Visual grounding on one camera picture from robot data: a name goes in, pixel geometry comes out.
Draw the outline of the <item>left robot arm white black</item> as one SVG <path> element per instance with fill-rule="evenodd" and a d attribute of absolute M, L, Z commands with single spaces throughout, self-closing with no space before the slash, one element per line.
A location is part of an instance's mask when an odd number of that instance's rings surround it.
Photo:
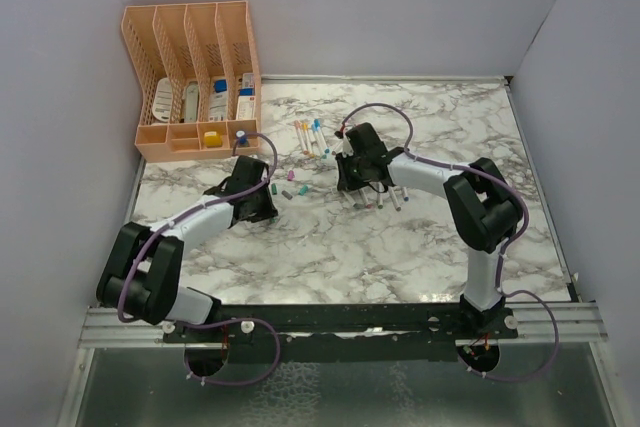
<path fill-rule="evenodd" d="M 195 339 L 214 339 L 221 301 L 180 284 L 183 258 L 239 222 L 276 217 L 271 173 L 267 163 L 241 155 L 228 177 L 185 210 L 150 226 L 125 224 L 97 284 L 98 302 L 117 309 L 123 322 L 181 322 Z"/>

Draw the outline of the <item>dark green capped white marker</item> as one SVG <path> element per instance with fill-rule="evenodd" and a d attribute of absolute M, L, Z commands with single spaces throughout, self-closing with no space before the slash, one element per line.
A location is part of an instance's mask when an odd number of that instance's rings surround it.
<path fill-rule="evenodd" d="M 364 205 L 361 202 L 361 200 L 358 198 L 358 196 L 356 195 L 355 192 L 351 192 L 350 193 L 351 197 L 352 197 L 352 205 L 355 209 L 363 209 Z"/>

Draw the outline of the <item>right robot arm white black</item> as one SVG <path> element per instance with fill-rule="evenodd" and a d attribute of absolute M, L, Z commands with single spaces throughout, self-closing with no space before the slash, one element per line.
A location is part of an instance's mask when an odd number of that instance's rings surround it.
<path fill-rule="evenodd" d="M 456 231 L 468 247 L 467 281 L 461 296 L 461 330 L 481 338 L 496 318 L 491 309 L 504 302 L 499 292 L 499 250 L 514 238 L 524 207 L 497 165 L 481 157 L 470 164 L 450 165 L 420 160 L 403 147 L 388 149 L 374 127 L 358 124 L 337 133 L 343 143 L 335 155 L 337 188 L 342 192 L 394 187 L 417 189 L 444 198 Z"/>

